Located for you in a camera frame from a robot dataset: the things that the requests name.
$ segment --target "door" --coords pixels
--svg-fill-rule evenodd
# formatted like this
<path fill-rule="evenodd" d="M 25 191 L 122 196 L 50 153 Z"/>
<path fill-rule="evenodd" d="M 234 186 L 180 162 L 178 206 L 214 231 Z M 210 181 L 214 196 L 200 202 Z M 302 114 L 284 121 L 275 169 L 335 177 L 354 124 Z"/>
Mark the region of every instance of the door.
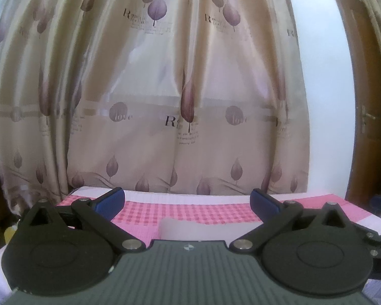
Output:
<path fill-rule="evenodd" d="M 381 53 L 360 0 L 336 0 L 352 57 L 356 133 L 346 199 L 364 209 L 381 193 Z"/>

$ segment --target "ribbed surface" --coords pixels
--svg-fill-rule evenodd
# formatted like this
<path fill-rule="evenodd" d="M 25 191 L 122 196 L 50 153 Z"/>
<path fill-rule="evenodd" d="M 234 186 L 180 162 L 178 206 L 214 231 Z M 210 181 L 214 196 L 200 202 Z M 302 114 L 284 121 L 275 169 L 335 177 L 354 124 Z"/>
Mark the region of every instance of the ribbed surface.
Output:
<path fill-rule="evenodd" d="M 155 241 L 127 254 L 107 279 L 78 294 L 44 298 L 16 292 L 5 305 L 371 305 L 362 294 L 309 299 L 282 289 L 256 260 L 222 242 Z"/>

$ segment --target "silver bolt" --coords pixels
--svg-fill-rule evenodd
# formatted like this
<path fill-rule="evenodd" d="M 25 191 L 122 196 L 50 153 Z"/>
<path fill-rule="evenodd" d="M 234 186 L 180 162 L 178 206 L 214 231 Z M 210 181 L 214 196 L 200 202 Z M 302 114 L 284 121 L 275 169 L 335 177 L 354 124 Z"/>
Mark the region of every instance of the silver bolt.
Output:
<path fill-rule="evenodd" d="M 139 239 L 127 239 L 122 243 L 122 246 L 126 250 L 137 250 L 141 248 L 142 243 Z"/>
<path fill-rule="evenodd" d="M 248 250 L 253 247 L 253 242 L 249 241 L 248 239 L 237 239 L 233 242 L 233 245 L 236 249 Z"/>

